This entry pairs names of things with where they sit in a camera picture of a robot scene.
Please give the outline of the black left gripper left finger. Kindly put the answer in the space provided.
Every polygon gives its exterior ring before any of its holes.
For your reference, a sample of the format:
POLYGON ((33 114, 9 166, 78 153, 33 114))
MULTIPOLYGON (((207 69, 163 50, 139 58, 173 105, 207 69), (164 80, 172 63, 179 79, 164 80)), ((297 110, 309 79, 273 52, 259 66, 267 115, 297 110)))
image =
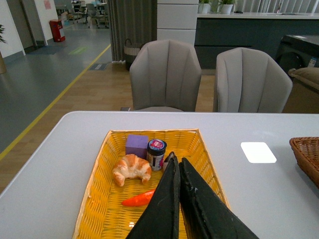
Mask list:
POLYGON ((172 152, 156 190, 128 239, 179 238, 180 170, 172 152))

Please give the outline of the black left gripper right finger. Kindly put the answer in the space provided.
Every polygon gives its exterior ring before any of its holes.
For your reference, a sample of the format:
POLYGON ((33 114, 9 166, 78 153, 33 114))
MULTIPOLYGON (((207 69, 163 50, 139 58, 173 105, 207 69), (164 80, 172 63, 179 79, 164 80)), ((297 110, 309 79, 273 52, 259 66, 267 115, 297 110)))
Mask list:
POLYGON ((188 159, 179 163, 180 204, 189 239, 256 239, 188 159))

